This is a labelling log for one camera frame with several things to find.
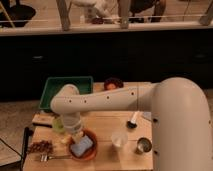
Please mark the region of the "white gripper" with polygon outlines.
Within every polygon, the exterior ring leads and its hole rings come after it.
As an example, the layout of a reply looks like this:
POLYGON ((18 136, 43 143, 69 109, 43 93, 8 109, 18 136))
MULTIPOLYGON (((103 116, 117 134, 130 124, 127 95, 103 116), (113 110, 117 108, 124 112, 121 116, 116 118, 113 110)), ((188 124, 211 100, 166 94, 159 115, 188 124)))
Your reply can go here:
POLYGON ((80 140, 83 137, 83 124, 79 113, 64 114, 61 116, 64 129, 74 140, 80 140))

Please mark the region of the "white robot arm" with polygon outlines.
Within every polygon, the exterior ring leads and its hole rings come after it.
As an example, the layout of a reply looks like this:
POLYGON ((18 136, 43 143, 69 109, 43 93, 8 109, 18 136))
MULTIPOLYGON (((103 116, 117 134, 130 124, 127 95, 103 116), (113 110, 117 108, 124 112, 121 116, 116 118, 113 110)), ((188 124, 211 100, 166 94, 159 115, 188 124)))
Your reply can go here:
POLYGON ((150 112, 153 171, 213 171, 208 101, 189 79, 173 77, 85 95, 62 90, 53 97, 50 108, 66 116, 87 111, 150 112))

